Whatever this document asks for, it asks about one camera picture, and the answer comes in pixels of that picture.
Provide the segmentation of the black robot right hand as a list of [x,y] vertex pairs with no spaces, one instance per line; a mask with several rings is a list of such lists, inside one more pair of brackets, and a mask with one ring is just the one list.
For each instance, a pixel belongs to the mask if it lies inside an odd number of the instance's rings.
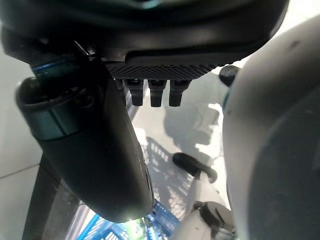
[[122,223],[148,215],[152,184],[126,110],[178,107],[191,81],[239,61],[280,28],[286,0],[3,0],[4,52],[33,77],[15,91],[31,134],[75,195]]

